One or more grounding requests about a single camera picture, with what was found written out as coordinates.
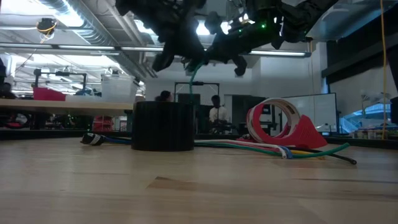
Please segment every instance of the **dark hair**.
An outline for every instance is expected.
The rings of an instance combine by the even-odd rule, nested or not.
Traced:
[[[167,99],[170,97],[171,92],[164,90],[160,93],[160,96],[155,97],[155,101],[167,101]]]
[[[211,97],[211,100],[220,100],[220,96],[214,95]]]

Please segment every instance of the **black cylinder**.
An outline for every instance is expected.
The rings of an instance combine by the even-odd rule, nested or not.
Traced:
[[[142,151],[193,150],[193,105],[143,101],[134,106],[132,149]]]

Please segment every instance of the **person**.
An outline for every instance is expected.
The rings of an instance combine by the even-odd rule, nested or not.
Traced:
[[[164,90],[160,93],[160,96],[155,97],[155,101],[173,102],[173,94]]]
[[[228,113],[226,108],[220,105],[220,97],[218,95],[212,96],[211,102],[214,107],[210,110],[210,121],[214,123],[218,119],[219,121],[228,122]]]

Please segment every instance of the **man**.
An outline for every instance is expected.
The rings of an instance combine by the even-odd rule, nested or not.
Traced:
[[[220,106],[220,97],[218,95],[212,96],[211,102],[213,102],[214,107],[210,110],[210,121],[214,123],[218,119],[220,121],[228,122],[228,113],[225,107]]]

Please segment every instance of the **blue cable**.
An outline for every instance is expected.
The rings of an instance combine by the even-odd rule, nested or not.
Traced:
[[[293,159],[293,153],[292,151],[290,151],[290,149],[288,149],[285,146],[279,146],[279,147],[281,147],[286,152],[286,156],[288,159]]]
[[[117,144],[131,144],[131,140],[118,140],[118,139],[111,139],[111,138],[107,138],[105,137],[105,140],[107,142],[111,142],[111,143],[117,143]]]

